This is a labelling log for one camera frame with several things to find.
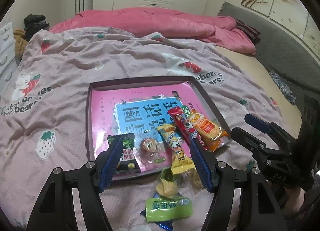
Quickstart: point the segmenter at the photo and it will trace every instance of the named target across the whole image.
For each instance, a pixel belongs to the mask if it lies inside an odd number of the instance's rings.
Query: red snack stick
[[[170,109],[168,114],[174,120],[188,144],[190,144],[190,139],[198,139],[203,148],[205,150],[208,149],[208,147],[202,141],[198,131],[193,127],[192,123],[188,120],[187,116],[180,107],[174,107]]]

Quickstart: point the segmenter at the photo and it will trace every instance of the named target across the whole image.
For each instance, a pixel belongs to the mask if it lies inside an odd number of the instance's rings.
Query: green snack bag
[[[150,198],[146,202],[147,222],[161,222],[186,218],[193,214],[192,202],[187,197],[175,196],[172,199]]]
[[[108,143],[111,144],[115,137],[121,138],[123,143],[123,152],[117,165],[115,175],[140,173],[140,167],[133,154],[134,133],[125,133],[116,136],[108,135]]]

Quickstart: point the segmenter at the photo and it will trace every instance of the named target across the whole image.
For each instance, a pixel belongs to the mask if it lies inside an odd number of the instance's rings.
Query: orange snack package
[[[188,119],[196,128],[202,140],[211,151],[215,151],[218,148],[220,144],[220,138],[223,136],[229,136],[224,129],[219,127],[219,125],[208,120],[203,114],[194,110]]]

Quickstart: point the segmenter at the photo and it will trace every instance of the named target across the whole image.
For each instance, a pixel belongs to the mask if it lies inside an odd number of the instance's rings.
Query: cabinet handle
[[[7,59],[8,59],[8,55],[5,56],[5,59],[3,59],[2,62],[0,62],[0,66],[4,66],[7,62]]]
[[[6,82],[9,82],[10,79],[11,79],[11,77],[12,77],[12,70],[10,71],[10,76],[7,76],[7,78],[5,79],[5,81],[6,81]]]

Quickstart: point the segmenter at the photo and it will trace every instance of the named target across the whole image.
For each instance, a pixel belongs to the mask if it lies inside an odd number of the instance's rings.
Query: pink comforter
[[[55,25],[50,31],[60,33],[82,27],[114,27],[137,37],[159,32],[166,38],[199,39],[243,54],[256,52],[249,38],[235,28],[236,20],[232,17],[199,16],[158,7],[87,10]]]

